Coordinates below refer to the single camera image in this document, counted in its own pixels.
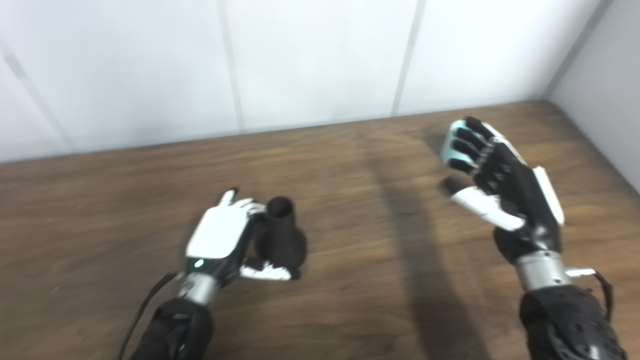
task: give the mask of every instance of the white wall panel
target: white wall panel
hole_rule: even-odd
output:
[[[0,33],[80,151],[238,132],[213,0],[2,0]]]
[[[68,149],[0,58],[0,161],[68,153]]]
[[[427,0],[399,114],[539,99],[598,0]]]
[[[227,0],[249,131],[389,116],[415,0]]]
[[[640,192],[640,1],[615,0],[551,100]]]

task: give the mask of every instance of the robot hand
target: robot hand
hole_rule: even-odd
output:
[[[453,201],[497,226],[496,242],[509,262],[534,250],[561,252],[564,214],[545,169],[528,167],[491,125],[472,117],[454,122],[440,156],[476,183],[445,180]]]
[[[187,271],[178,296],[160,305],[143,333],[132,360],[201,360],[213,335],[209,311],[218,290],[239,276],[260,280],[299,279],[298,268],[307,254],[304,234],[295,226],[293,203],[275,197],[267,206],[243,199],[237,189],[224,193],[220,203],[202,216],[186,249]],[[246,251],[256,225],[265,223],[257,253]],[[129,328],[118,358],[149,300],[177,274],[167,274],[150,291]]]
[[[238,276],[260,280],[300,278],[297,269],[274,266],[268,259],[246,258],[254,225],[266,214],[265,205],[253,199],[234,202],[235,188],[208,209],[187,245],[188,273],[208,273],[226,286]]]
[[[516,267],[531,358],[626,359],[611,325],[611,285],[591,268],[564,267],[564,215],[545,170],[528,167],[504,136],[472,117],[451,125],[440,157],[472,177],[477,186],[445,180],[451,199],[496,226],[498,249]],[[572,284],[572,277],[585,275],[602,283],[606,312],[590,292]]]

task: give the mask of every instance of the wooden tabletop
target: wooden tabletop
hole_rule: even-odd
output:
[[[114,359],[202,213],[238,185],[294,199],[309,255],[300,281],[222,290],[207,358],[527,359],[521,290],[492,227],[438,190],[452,173],[438,148],[464,115],[546,167],[565,262],[615,285],[614,326],[640,357],[639,197],[548,102],[0,165],[1,357]]]

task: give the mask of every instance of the black vase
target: black vase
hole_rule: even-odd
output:
[[[307,258],[307,239],[296,227],[293,202],[283,196],[271,199],[267,203],[266,225],[267,231],[257,242],[258,255],[275,267],[299,268]]]

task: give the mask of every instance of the wire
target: wire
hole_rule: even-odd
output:
[[[125,336],[124,341],[122,342],[122,346],[120,347],[120,351],[118,353],[118,360],[122,360],[124,356],[124,351],[126,350],[127,344],[131,339],[131,335],[133,334],[133,330],[135,330],[136,325],[138,324],[138,321],[140,321],[140,318],[142,317],[142,313],[145,312],[145,308],[147,307],[147,305],[149,305],[151,298],[153,298],[154,295],[160,291],[160,289],[162,289],[165,285],[167,285],[171,280],[175,279],[177,276],[178,276],[177,273],[166,274],[165,276],[162,277],[162,279],[160,279],[160,281],[158,281],[154,285],[153,288],[151,288],[145,300],[143,300],[142,304],[140,304],[140,308],[136,313],[136,317],[133,319],[133,323],[131,324],[131,326],[129,327],[129,330],[127,331],[127,335]]]
[[[604,305],[607,311],[606,319],[608,322],[611,322],[611,318],[613,317],[613,285],[599,272],[596,272],[593,276],[600,281],[600,285],[602,286]]]

